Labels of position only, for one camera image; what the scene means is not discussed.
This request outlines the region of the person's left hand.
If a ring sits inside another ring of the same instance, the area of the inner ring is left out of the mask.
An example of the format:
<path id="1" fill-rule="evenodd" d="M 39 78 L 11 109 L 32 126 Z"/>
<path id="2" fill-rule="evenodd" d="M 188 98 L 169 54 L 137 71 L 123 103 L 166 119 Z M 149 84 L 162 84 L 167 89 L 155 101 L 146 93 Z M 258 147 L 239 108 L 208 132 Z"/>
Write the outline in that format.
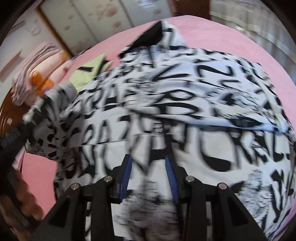
<path id="1" fill-rule="evenodd" d="M 29 192 L 27 183 L 23 180 L 22 174 L 19 170 L 15 170 L 16 179 L 18 181 L 16 197 L 21 203 L 21 212 L 27 216 L 32 216 L 35 220 L 41 221 L 44 217 L 43 209 L 36 202 L 35 196 Z"/>

